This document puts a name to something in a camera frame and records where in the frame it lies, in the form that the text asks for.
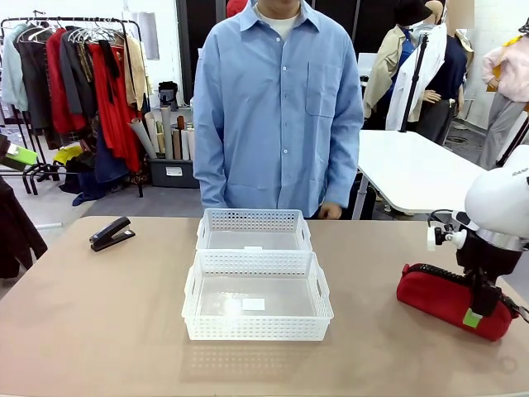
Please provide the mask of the red zippered pencil pouch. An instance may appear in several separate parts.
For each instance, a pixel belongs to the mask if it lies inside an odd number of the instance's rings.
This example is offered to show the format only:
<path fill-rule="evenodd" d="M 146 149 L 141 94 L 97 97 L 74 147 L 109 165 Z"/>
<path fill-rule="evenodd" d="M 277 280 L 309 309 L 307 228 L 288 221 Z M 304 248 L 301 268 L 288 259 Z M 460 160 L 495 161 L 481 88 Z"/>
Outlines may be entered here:
<path fill-rule="evenodd" d="M 470 286 L 463 275 L 433 265 L 405 265 L 396 295 L 402 303 L 491 342 L 500 340 L 514 319 L 523 318 L 529 323 L 529 309 L 515 304 L 501 290 L 493 314 L 483 318 L 477 328 L 465 326 L 463 318 L 470 304 Z"/>

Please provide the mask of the person's left forearm blue sleeve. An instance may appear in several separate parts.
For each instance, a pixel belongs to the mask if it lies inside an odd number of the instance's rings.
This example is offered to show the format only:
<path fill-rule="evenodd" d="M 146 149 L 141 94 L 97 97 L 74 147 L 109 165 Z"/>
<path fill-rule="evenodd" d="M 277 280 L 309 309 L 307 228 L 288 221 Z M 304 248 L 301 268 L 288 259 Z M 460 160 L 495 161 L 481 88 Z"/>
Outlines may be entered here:
<path fill-rule="evenodd" d="M 331 128 L 324 203 L 347 207 L 358 170 L 361 123 Z"/>

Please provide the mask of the black tripod pole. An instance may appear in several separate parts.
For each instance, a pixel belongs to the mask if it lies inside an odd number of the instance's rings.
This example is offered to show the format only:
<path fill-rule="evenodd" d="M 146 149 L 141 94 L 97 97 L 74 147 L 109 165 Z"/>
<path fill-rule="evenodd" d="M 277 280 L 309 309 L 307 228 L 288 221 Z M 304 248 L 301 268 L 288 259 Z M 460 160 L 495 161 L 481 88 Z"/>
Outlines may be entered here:
<path fill-rule="evenodd" d="M 412 109 L 413 96 L 416 91 L 417 83 L 419 80 L 420 69 L 421 69 L 424 55 L 426 52 L 427 43 L 428 43 L 428 37 L 427 35 L 423 35 L 421 44 L 419 46 L 419 52 L 418 52 L 417 59 L 416 59 L 415 69 L 412 75 L 412 83 L 411 83 L 409 93 L 407 96 L 407 102 L 406 102 L 406 107 L 405 107 L 404 114 L 403 114 L 401 127 L 398 130 L 399 132 L 405 132 L 407 130 L 407 121 L 408 121 L 409 114 Z"/>

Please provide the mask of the person's left hand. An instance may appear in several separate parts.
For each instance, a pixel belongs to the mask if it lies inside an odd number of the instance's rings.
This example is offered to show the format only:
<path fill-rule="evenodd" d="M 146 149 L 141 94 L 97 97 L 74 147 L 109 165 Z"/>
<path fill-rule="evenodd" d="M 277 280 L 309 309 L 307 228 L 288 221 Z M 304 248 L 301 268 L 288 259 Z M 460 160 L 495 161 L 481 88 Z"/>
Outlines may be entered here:
<path fill-rule="evenodd" d="M 342 215 L 342 208 L 337 203 L 325 202 L 320 207 L 318 217 L 325 220 L 339 220 Z"/>

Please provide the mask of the red jacket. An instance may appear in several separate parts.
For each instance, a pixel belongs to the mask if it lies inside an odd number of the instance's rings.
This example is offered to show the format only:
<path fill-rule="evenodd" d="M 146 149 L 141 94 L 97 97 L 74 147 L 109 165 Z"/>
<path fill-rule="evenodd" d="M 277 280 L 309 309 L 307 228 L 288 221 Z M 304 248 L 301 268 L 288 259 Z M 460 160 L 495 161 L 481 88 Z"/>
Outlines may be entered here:
<path fill-rule="evenodd" d="M 87 123 L 83 115 L 73 114 L 69 110 L 64 81 L 60 70 L 60 39 L 66 32 L 59 28 L 46 41 L 46 59 L 50 91 L 51 119 L 55 130 L 60 134 L 79 131 Z"/>

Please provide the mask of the navy blue garment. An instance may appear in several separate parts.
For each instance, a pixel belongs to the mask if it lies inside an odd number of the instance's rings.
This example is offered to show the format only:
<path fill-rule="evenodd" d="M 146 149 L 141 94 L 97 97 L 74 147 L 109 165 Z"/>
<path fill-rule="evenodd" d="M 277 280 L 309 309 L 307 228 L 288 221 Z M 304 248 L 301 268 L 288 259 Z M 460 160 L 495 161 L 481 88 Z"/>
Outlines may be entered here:
<path fill-rule="evenodd" d="M 69 161 L 69 168 L 77 175 L 80 192 L 72 205 L 96 201 L 116 189 L 120 189 L 130 174 L 125 161 L 115 157 L 107 147 L 102 127 L 96 132 L 95 152 L 85 151 Z"/>

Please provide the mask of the black backpack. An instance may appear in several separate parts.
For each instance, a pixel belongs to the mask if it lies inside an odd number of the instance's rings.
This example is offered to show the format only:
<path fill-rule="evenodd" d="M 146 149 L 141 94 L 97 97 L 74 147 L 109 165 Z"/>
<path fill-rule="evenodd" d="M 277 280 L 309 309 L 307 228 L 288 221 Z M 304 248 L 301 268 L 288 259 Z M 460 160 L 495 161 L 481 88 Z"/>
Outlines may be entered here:
<path fill-rule="evenodd" d="M 169 107 L 172 112 L 179 110 L 178 104 L 179 86 L 173 81 L 160 82 L 158 85 L 158 95 L 161 107 Z"/>

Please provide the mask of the black scarf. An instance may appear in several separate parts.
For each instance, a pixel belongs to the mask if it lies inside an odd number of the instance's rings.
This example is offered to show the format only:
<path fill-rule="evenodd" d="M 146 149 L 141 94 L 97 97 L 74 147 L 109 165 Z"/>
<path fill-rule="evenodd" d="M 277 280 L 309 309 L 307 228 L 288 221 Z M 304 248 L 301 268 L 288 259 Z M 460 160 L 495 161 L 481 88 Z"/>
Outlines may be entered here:
<path fill-rule="evenodd" d="M 99 40 L 98 46 L 102 52 L 105 67 L 107 69 L 107 96 L 110 104 L 114 104 L 114 89 L 112 81 L 120 77 L 120 70 L 115 59 L 112 47 L 108 41 Z"/>

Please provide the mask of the beige shirt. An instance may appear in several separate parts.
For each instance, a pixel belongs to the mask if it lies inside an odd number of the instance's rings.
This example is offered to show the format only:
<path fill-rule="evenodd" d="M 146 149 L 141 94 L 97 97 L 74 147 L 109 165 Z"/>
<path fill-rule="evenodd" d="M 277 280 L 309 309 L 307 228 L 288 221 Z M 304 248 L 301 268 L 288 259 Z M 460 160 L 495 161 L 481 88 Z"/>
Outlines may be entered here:
<path fill-rule="evenodd" d="M 145 48 L 134 37 L 126 35 L 124 49 L 124 73 L 126 100 L 141 110 L 152 94 L 150 77 L 145 67 Z"/>

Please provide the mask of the mannequin in pink sweater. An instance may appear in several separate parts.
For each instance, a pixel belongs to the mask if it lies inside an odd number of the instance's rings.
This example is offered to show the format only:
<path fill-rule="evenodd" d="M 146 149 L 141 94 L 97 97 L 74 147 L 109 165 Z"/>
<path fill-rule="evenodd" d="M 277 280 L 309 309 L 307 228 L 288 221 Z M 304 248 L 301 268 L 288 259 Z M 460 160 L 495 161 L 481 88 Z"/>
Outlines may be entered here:
<path fill-rule="evenodd" d="M 519 35 L 483 57 L 482 79 L 493 92 L 487 135 L 478 165 L 496 167 L 509 132 L 523 111 L 529 108 L 529 18 Z"/>

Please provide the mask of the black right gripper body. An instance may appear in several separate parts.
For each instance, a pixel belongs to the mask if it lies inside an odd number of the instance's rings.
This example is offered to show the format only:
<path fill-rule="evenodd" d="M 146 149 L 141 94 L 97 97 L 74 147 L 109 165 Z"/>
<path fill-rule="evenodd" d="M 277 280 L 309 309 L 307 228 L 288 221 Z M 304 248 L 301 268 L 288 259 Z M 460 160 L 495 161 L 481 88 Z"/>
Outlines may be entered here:
<path fill-rule="evenodd" d="M 522 239 L 491 231 L 455 233 L 456 261 L 469 286 L 496 285 L 510 275 L 522 256 Z"/>

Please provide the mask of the black metal clothes rack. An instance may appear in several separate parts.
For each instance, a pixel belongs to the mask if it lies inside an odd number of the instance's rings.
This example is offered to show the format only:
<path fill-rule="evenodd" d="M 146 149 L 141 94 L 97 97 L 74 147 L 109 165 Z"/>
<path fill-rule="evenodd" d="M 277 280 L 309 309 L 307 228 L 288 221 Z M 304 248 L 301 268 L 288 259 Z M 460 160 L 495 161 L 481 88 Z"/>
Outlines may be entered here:
<path fill-rule="evenodd" d="M 43 22 L 51 22 L 55 25 L 59 25 L 61 22 L 72 22 L 73 24 L 75 24 L 76 22 L 93 22 L 95 24 L 97 24 L 98 22 L 107 24 L 117 23 L 122 26 L 122 30 L 124 33 L 126 33 L 126 24 L 132 24 L 136 27 L 137 38 L 139 42 L 142 42 L 140 26 L 137 22 L 132 20 L 122 20 L 115 17 L 52 17 L 45 16 L 42 12 L 40 12 L 41 17 L 38 17 L 36 15 L 38 13 L 37 10 L 35 10 L 33 13 L 33 17 L 10 17 L 5 18 L 0 22 L 0 50 L 2 49 L 2 46 L 5 41 L 5 30 L 7 29 L 7 26 L 5 26 L 5 24 L 8 24 L 9 22 L 26 22 L 29 24 L 33 23 L 37 27 L 43 27 Z M 41 150 L 40 141 L 36 140 L 36 143 L 41 155 L 37 158 L 37 165 L 31 166 L 29 169 L 23 171 L 21 174 L 22 182 L 24 184 L 26 192 L 35 196 L 38 195 L 38 190 L 35 182 L 36 176 L 42 175 L 44 180 L 52 179 L 54 181 L 57 181 L 56 177 L 59 176 L 59 172 L 53 171 L 50 168 L 51 165 L 46 162 L 43 151 Z"/>

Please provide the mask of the tall grey tube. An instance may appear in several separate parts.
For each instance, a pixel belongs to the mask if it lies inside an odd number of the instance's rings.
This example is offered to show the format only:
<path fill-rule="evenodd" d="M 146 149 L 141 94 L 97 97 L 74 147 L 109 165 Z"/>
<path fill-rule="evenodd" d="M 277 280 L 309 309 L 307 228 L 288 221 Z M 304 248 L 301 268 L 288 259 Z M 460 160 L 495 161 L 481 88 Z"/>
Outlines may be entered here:
<path fill-rule="evenodd" d="M 172 128 L 171 128 L 171 107 L 162 106 L 160 108 L 160 111 L 161 111 L 162 126 L 163 126 L 163 132 L 164 132 L 165 157 L 168 160 L 172 160 L 174 158 L 174 149 L 173 149 L 173 137 L 172 137 Z"/>

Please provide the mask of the dark brown jacket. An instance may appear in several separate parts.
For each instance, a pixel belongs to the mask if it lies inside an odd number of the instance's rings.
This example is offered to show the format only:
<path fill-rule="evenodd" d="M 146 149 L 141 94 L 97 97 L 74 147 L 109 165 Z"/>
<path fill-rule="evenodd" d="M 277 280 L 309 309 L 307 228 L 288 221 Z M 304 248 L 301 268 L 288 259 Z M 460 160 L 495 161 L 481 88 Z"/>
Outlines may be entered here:
<path fill-rule="evenodd" d="M 21 266 L 29 270 L 33 258 L 39 259 L 47 249 L 12 187 L 0 176 L 0 279 L 17 278 Z"/>

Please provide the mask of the person's right forearm blue sleeve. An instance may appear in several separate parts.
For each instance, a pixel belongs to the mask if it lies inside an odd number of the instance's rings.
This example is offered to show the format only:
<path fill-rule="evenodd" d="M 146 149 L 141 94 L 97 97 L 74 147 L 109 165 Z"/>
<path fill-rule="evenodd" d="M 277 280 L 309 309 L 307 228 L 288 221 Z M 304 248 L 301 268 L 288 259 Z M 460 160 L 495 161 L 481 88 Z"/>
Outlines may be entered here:
<path fill-rule="evenodd" d="M 198 180 L 204 208 L 226 208 L 224 146 L 212 124 L 195 124 L 193 172 Z"/>

